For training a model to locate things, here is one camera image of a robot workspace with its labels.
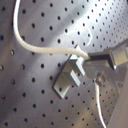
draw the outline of wire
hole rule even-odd
[[[97,102],[98,114],[99,114],[99,117],[100,117],[100,120],[101,120],[103,127],[107,128],[105,123],[104,123],[102,114],[101,114],[100,98],[99,98],[99,85],[96,82],[95,82],[95,90],[96,90],[96,102]]]
[[[14,29],[15,37],[22,47],[24,47],[25,49],[27,49],[29,51],[35,52],[35,53],[75,54],[75,55],[78,55],[80,57],[83,57],[84,59],[89,59],[88,54],[82,50],[77,50],[77,49],[73,49],[73,48],[37,47],[37,46],[33,46],[33,45],[30,45],[27,42],[25,42],[21,38],[21,36],[19,34],[19,30],[18,30],[18,12],[19,12],[20,1],[21,0],[16,0],[15,9],[14,9],[14,17],[13,17],[13,23],[14,23],[13,29]]]

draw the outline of white cable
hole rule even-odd
[[[100,98],[99,98],[99,85],[97,83],[95,83],[95,90],[96,90],[96,102],[97,102],[98,114],[99,114],[99,117],[100,117],[100,120],[101,120],[103,127],[107,128],[105,123],[104,123],[102,114],[101,114]]]
[[[87,53],[82,50],[72,49],[72,48],[46,48],[46,47],[37,47],[26,43],[19,34],[18,30],[18,12],[21,0],[16,0],[15,9],[14,9],[14,17],[13,17],[13,29],[14,34],[17,41],[20,43],[22,47],[25,49],[36,52],[36,53],[49,53],[49,54],[75,54],[83,57],[84,59],[89,59]]]

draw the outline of metal bracket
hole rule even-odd
[[[55,82],[54,90],[58,93],[61,98],[64,98],[69,87],[71,85],[80,86],[80,81],[76,75],[76,73],[81,73],[83,76],[85,75],[85,71],[82,67],[84,59],[82,57],[78,57],[77,55],[71,55],[65,67],[63,68],[61,74]]]

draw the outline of gray metal surface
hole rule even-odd
[[[0,127],[102,127],[92,80],[79,76],[81,86],[60,99],[53,84],[69,55],[34,54],[22,48],[12,29],[14,0],[0,1]],[[128,37],[126,0],[21,0],[19,31],[30,44],[103,51]],[[118,93],[100,88],[101,108],[108,124]]]

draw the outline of perforated metal panel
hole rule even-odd
[[[53,90],[69,55],[31,53],[18,44],[12,28],[14,4],[0,1],[0,127],[102,127],[91,79],[78,74],[81,86],[72,86],[65,99]],[[21,0],[19,31],[36,46],[78,44],[88,53],[98,52],[128,38],[127,29],[126,0]],[[109,84],[100,91],[108,124],[119,95]]]

